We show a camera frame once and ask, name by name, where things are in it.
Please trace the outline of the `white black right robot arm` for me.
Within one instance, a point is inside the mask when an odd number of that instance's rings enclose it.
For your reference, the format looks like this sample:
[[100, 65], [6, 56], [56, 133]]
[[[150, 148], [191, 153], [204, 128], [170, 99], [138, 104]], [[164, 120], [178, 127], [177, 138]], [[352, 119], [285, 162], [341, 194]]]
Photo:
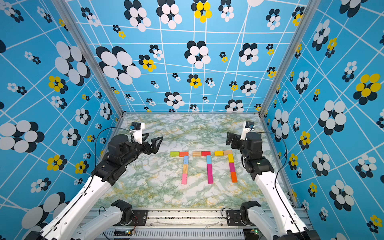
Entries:
[[262, 191], [273, 215], [271, 219], [256, 201], [242, 203], [242, 221], [255, 225], [266, 240], [319, 240], [315, 230], [309, 230], [290, 204], [270, 161], [263, 156], [262, 135], [248, 132], [227, 133], [226, 144], [239, 150], [246, 171]]

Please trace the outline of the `yellow block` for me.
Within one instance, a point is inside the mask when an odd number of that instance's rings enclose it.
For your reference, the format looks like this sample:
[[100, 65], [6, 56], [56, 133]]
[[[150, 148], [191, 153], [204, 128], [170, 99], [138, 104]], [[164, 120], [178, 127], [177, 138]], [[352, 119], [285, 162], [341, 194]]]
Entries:
[[215, 156], [224, 156], [224, 151], [215, 151]]
[[234, 163], [234, 156], [233, 154], [228, 155], [229, 163]]

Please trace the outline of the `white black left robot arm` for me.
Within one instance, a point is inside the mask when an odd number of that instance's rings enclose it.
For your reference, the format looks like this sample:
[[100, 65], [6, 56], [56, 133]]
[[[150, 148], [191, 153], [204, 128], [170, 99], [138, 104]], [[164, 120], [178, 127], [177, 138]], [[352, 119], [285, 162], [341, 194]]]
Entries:
[[82, 225], [91, 208], [123, 175], [129, 164], [141, 154], [156, 154], [163, 137], [147, 142], [149, 134], [134, 131], [134, 136], [116, 135], [108, 143], [108, 151], [95, 167], [85, 186], [69, 204], [40, 231], [31, 231], [27, 240], [94, 240], [116, 224], [128, 224], [133, 218], [132, 206], [114, 202], [101, 215]]

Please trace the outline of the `pink block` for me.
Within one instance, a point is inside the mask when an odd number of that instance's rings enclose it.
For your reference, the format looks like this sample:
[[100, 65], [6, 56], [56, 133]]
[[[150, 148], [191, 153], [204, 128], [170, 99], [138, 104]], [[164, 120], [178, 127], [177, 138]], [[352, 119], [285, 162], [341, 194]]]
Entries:
[[186, 185], [188, 180], [188, 174], [182, 174], [182, 185]]

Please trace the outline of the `red block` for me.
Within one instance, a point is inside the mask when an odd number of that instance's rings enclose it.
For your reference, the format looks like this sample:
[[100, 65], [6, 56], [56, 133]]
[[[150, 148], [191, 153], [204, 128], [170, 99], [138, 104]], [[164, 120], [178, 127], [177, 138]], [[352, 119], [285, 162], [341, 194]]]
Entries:
[[211, 152], [210, 151], [202, 151], [202, 157], [210, 156]]

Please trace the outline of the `green block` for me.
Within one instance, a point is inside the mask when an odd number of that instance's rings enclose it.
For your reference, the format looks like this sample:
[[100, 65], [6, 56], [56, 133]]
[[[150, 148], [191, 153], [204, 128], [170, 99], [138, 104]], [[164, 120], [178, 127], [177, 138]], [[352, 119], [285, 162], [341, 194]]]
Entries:
[[179, 157], [180, 156], [180, 152], [170, 152], [170, 156], [171, 157]]

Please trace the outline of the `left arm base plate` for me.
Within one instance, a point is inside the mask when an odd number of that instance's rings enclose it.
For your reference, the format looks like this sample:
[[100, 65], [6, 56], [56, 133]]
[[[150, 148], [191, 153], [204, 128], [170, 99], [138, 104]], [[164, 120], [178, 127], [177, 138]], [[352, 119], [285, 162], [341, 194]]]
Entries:
[[148, 219], [148, 210], [126, 210], [117, 226], [145, 226]]

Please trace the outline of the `orange block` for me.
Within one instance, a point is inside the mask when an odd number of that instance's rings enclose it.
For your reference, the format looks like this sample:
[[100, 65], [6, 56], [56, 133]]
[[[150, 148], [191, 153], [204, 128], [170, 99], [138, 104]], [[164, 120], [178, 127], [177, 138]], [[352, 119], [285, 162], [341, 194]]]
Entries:
[[238, 182], [237, 173], [236, 172], [231, 172], [231, 180], [232, 180], [232, 183], [237, 183]]

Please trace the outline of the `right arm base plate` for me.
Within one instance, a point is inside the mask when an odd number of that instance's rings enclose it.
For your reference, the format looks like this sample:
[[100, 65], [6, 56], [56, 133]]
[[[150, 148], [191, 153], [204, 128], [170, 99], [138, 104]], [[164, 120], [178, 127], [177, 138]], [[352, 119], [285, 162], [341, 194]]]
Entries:
[[226, 210], [225, 217], [229, 227], [245, 227], [240, 210]]

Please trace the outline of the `magenta block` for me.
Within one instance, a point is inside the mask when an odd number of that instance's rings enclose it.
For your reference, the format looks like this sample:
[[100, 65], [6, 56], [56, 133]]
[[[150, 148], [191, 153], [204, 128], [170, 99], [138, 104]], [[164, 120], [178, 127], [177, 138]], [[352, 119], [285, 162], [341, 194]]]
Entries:
[[213, 175], [212, 174], [208, 174], [208, 184], [213, 184], [214, 181], [213, 181]]
[[213, 174], [212, 164], [207, 164], [207, 174], [208, 175], [212, 175]]
[[235, 164], [234, 163], [229, 163], [229, 167], [230, 167], [230, 172], [231, 173], [235, 173], [236, 172], [236, 168], [235, 168]]

